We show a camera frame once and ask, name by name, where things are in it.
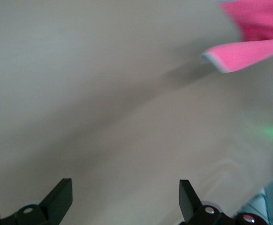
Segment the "metal screw head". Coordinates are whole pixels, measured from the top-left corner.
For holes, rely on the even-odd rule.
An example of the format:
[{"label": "metal screw head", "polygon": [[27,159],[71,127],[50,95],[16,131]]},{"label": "metal screw head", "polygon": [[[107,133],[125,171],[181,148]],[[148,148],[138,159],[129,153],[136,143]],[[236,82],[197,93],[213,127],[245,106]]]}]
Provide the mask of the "metal screw head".
[{"label": "metal screw head", "polygon": [[247,221],[249,223],[255,223],[254,218],[252,216],[250,216],[250,215],[244,215],[243,218],[244,218],[245,221]]},{"label": "metal screw head", "polygon": [[214,214],[214,213],[215,213],[215,210],[214,210],[212,207],[206,207],[206,208],[205,208],[205,211],[206,211],[208,214]]}]

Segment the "beige surface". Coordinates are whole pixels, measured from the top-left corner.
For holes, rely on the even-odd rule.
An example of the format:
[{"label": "beige surface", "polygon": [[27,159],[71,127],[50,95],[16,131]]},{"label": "beige surface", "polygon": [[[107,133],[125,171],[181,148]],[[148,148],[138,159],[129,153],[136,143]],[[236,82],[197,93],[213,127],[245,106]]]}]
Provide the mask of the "beige surface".
[{"label": "beige surface", "polygon": [[0,213],[63,177],[62,224],[175,225],[179,179],[232,215],[273,178],[273,58],[222,75],[214,1],[0,1]]}]

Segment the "green light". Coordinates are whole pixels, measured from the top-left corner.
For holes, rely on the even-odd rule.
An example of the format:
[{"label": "green light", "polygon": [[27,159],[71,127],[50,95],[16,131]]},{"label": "green light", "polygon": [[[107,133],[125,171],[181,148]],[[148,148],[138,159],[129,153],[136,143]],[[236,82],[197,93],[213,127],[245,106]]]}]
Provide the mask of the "green light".
[{"label": "green light", "polygon": [[264,127],[264,128],[262,128],[262,133],[267,135],[267,136],[272,136],[273,137],[273,127]]}]

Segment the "pink fabric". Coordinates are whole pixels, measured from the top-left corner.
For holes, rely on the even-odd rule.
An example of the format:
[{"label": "pink fabric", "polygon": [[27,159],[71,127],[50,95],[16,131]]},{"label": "pink fabric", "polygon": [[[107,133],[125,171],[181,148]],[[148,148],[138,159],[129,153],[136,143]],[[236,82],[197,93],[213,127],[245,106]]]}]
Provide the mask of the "pink fabric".
[{"label": "pink fabric", "polygon": [[243,42],[212,47],[203,54],[222,72],[233,72],[273,56],[273,0],[219,3],[239,28]]}]

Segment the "blurred object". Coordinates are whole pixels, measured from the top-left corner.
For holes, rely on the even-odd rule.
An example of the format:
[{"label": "blurred object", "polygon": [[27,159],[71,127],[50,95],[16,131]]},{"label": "blurred object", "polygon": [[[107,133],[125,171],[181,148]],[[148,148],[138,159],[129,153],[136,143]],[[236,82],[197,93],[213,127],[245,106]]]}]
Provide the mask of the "blurred object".
[{"label": "blurred object", "polygon": [[273,182],[248,201],[239,210],[241,212],[257,214],[269,225],[273,225]]},{"label": "blurred object", "polygon": [[22,207],[0,225],[58,225],[72,204],[72,180],[62,179],[39,204]]},{"label": "blurred object", "polygon": [[207,49],[202,62],[223,73],[234,72],[273,56],[273,0],[219,0],[242,34],[242,42]]}]

